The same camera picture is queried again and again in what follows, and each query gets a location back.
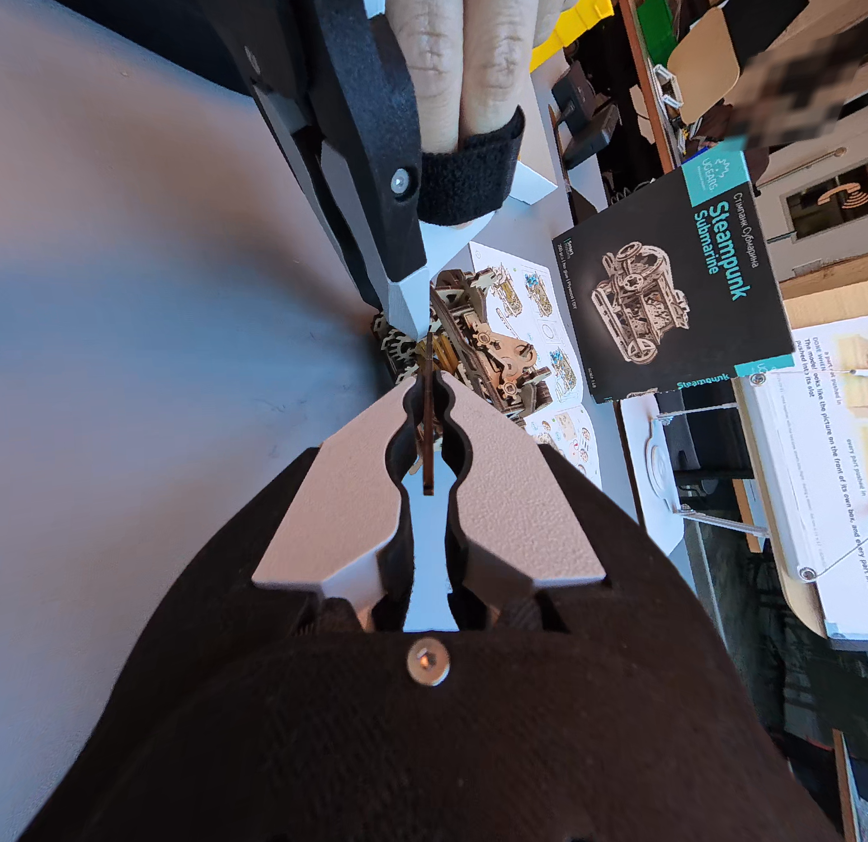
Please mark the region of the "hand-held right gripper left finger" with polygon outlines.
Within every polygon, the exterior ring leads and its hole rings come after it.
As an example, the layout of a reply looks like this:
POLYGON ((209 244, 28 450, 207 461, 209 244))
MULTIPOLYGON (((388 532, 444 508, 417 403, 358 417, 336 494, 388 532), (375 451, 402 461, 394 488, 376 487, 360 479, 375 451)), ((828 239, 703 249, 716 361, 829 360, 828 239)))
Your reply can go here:
POLYGON ((328 437, 313 457, 254 586, 344 599, 372 630, 404 630, 415 576, 409 494, 424 388, 412 378, 328 437))

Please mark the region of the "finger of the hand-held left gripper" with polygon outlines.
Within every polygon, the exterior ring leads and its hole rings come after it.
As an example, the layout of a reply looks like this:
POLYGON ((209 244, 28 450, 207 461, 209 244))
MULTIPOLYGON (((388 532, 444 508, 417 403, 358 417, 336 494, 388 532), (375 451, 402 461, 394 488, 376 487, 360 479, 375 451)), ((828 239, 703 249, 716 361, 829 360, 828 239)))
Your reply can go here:
POLYGON ((368 276, 359 245, 326 181, 321 164, 322 133, 307 122, 293 99, 259 86, 253 87, 253 97, 362 300, 381 310, 383 306, 368 276))
POLYGON ((423 338, 429 326, 426 265, 422 264, 417 272, 398 282, 390 280, 368 227, 349 165, 329 142, 323 142, 321 165, 331 194, 361 254, 362 272, 374 289, 388 321, 407 335, 423 338))

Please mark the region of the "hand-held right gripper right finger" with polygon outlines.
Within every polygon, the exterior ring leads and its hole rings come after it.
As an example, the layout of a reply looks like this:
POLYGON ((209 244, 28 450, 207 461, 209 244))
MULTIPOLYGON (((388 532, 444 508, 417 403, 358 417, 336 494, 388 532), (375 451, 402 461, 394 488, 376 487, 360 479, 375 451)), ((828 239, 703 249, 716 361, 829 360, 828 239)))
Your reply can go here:
POLYGON ((434 375, 443 459, 456 480, 446 521, 450 612, 484 630, 514 601, 592 585, 606 571, 539 446, 472 389, 434 375))

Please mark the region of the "wooden mechanical model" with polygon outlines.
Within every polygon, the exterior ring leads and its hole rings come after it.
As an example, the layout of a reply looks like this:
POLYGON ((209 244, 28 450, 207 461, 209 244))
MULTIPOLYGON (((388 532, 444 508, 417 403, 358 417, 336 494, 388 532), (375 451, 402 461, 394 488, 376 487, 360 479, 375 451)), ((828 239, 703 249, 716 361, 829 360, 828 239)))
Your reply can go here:
POLYGON ((432 367, 449 373, 521 428, 528 417, 552 402, 536 348, 519 337, 503 317, 493 329, 487 299, 493 292, 497 312, 521 306, 503 268, 464 272, 443 270, 430 289, 432 367))

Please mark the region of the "thin wooden model part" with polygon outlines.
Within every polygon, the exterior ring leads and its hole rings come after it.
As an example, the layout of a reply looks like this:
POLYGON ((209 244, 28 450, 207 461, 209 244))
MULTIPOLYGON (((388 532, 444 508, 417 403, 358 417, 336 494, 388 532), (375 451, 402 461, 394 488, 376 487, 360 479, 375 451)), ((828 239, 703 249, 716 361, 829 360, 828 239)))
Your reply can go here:
POLYGON ((425 337, 425 362, 422 370, 422 415, 417 424, 418 456, 421 459, 423 492, 426 497, 432 497, 435 492, 435 397, 434 397, 435 351, 433 348, 433 333, 429 331, 425 337))

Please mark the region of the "black model kit box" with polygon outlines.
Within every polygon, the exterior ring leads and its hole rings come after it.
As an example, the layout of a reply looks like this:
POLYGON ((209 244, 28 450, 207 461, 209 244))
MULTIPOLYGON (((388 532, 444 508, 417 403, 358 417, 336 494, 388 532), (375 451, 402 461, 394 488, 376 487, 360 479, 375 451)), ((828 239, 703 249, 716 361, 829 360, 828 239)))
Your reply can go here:
POLYGON ((553 248, 596 402, 794 366, 738 147, 694 156, 553 248))

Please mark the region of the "person's left hand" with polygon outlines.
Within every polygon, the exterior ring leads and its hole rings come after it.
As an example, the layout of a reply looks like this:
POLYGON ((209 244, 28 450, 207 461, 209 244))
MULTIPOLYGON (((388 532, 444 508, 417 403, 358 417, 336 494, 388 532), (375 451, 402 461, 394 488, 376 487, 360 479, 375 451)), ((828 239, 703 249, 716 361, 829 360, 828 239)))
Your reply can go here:
POLYGON ((515 113, 534 47, 578 0, 385 0, 424 153, 453 153, 515 113))

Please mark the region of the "assembly instruction booklet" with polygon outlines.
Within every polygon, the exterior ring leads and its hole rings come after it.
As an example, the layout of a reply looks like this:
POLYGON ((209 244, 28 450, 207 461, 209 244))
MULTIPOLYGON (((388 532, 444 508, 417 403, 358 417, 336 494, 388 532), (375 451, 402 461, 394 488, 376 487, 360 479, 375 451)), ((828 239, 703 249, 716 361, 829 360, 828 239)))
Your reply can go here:
POLYGON ((550 371, 542 381, 548 389, 549 403, 524 419, 526 432, 537 443, 553 446, 602 488, 594 427, 581 404, 579 359, 557 307, 548 269, 478 242, 471 242, 469 249, 473 272, 493 272, 485 299, 493 331, 532 344, 537 353, 535 367, 550 371))

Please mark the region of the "white cardboard tray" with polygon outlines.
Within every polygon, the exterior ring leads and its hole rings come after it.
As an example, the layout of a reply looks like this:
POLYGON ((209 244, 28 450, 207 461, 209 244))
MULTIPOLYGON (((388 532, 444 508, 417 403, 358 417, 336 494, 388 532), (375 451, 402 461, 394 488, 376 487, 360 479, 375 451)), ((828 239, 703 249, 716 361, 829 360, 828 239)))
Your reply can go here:
POLYGON ((532 206, 555 191, 557 187, 556 181, 537 173, 522 161, 517 161, 509 196, 532 206))

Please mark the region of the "person's dark clothing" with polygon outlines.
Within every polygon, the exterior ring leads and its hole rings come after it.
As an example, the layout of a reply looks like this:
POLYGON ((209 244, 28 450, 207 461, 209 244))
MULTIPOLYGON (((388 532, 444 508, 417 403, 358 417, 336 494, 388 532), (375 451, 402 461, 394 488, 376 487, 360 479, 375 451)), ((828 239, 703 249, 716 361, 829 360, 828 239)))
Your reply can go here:
POLYGON ((235 62, 195 0, 53 0, 189 72, 249 96, 235 62))

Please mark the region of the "yellow plastic bin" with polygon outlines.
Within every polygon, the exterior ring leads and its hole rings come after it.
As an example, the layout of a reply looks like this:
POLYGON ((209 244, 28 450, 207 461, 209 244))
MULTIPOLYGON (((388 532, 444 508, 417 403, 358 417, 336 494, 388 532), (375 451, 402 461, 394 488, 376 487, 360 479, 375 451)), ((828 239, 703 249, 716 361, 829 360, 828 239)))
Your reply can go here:
POLYGON ((612 0, 578 0, 574 6, 561 13, 548 39, 534 48, 529 71, 534 72, 558 51, 570 46, 581 35, 611 16, 612 0))

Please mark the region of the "black box-shaped device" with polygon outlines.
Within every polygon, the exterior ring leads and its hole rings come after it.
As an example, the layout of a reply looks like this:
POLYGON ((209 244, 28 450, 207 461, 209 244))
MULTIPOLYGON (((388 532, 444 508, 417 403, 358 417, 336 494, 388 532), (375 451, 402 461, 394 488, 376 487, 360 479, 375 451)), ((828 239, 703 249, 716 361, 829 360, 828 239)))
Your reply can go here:
POLYGON ((558 107, 556 127, 565 125, 570 141, 561 154, 561 162, 570 171, 608 146, 620 121, 616 101, 597 93, 580 62, 554 83, 551 94, 558 107))

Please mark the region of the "white task instruction sheet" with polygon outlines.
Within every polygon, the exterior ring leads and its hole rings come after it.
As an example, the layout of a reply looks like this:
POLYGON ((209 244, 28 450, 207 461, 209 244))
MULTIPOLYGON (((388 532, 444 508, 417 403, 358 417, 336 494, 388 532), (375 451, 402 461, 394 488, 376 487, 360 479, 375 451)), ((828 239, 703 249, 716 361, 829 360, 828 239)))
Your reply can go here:
POLYGON ((745 431, 790 587, 835 648, 867 641, 867 317, 793 332, 790 364, 739 380, 745 431))

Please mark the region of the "green board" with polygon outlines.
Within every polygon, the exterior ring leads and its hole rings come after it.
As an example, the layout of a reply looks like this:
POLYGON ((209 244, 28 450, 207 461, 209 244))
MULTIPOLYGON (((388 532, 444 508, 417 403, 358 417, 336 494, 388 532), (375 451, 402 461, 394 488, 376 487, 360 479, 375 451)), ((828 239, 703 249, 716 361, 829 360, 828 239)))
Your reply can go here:
POLYGON ((645 0, 636 9, 646 50, 654 65, 667 66, 678 40, 667 0, 645 0))

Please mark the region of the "dark window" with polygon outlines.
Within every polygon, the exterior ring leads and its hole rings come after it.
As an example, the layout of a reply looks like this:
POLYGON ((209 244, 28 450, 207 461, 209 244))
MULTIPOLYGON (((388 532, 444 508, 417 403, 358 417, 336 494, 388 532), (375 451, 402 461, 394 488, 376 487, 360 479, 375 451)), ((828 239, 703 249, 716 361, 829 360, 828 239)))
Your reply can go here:
POLYGON ((804 240, 867 216, 866 170, 854 168, 786 197, 794 240, 804 240))

